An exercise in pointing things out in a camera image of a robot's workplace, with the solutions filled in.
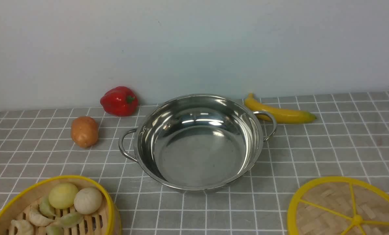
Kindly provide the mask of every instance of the bamboo steamer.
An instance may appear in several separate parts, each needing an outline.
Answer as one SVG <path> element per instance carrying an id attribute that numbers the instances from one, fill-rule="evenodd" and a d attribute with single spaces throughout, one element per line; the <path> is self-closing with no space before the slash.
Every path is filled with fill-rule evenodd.
<path id="1" fill-rule="evenodd" d="M 389 195 L 360 180 L 322 177 L 293 195 L 289 235 L 389 235 Z"/>
<path id="2" fill-rule="evenodd" d="M 17 195 L 0 212 L 0 235 L 15 235 L 17 229 L 11 225 L 11 220 L 29 220 L 29 210 L 32 205 L 39 204 L 42 197 L 59 183 L 73 183 L 77 188 L 97 188 L 103 195 L 102 205 L 93 214 L 85 215 L 75 227 L 64 229 L 64 235 L 120 235 L 119 211 L 108 192 L 94 180 L 82 176 L 58 176 L 44 180 Z M 55 210 L 57 216 L 74 212 L 74 207 L 65 210 Z M 45 227 L 34 226 L 34 235 L 45 235 Z"/>

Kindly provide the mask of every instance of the pot handle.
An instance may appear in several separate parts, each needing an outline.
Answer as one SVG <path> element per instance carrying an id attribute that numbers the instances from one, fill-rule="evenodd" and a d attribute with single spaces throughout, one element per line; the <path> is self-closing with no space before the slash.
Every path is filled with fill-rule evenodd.
<path id="1" fill-rule="evenodd" d="M 128 152 L 126 152 L 125 148 L 123 147 L 123 139 L 131 134 L 131 133 L 134 133 L 136 132 L 136 128 L 134 129 L 130 129 L 129 131 L 125 132 L 125 134 L 123 134 L 120 138 L 119 138 L 119 150 L 120 152 L 122 153 L 122 155 L 126 156 L 129 160 L 132 160 L 134 162 L 138 162 L 138 160 L 135 158 L 135 156 L 132 156 L 130 155 Z"/>
<path id="2" fill-rule="evenodd" d="M 268 116 L 269 117 L 269 119 L 272 121 L 272 123 L 273 123 L 273 130 L 272 130 L 272 132 L 269 134 L 269 135 L 267 135 L 265 138 L 264 138 L 264 142 L 266 142 L 274 133 L 275 133 L 275 130 L 277 129 L 277 122 L 276 122 L 276 120 L 275 120 L 275 118 L 274 118 L 274 116 L 271 114 L 271 113 L 269 113 L 269 112 L 266 112 L 266 111 L 255 111 L 255 112 L 253 112 L 255 115 L 265 115 L 265 116 Z"/>

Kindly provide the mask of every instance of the banana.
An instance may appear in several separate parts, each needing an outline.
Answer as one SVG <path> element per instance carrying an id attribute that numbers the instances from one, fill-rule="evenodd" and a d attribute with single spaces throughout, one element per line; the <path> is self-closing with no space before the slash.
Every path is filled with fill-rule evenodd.
<path id="1" fill-rule="evenodd" d="M 244 100 L 244 104 L 252 111 L 267 111 L 271 113 L 276 119 L 277 123 L 310 123 L 317 118 L 314 114 L 307 111 L 279 109 L 262 104 L 254 99 L 254 95 L 252 93 L 248 94 L 248 97 Z M 259 119 L 270 121 L 270 119 L 264 115 L 258 115 L 257 117 Z"/>

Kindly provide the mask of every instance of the potato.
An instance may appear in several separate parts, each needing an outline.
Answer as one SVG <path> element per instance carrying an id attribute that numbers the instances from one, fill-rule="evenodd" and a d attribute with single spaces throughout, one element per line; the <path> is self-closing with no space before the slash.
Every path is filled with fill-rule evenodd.
<path id="1" fill-rule="evenodd" d="M 71 138 L 82 148 L 88 148 L 97 142 L 98 127 L 94 119 L 82 116 L 74 119 L 71 124 Z"/>

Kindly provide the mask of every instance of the stainless steel pot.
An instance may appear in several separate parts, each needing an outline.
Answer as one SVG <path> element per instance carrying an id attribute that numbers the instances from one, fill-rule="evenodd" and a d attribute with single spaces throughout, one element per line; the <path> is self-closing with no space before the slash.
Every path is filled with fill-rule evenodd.
<path id="1" fill-rule="evenodd" d="M 272 131 L 265 138 L 255 114 L 272 120 Z M 253 167 L 276 127 L 270 113 L 253 113 L 216 95 L 187 95 L 167 101 L 138 128 L 124 133 L 119 149 L 163 185 L 218 190 Z M 124 137 L 133 132 L 135 156 L 123 147 Z"/>

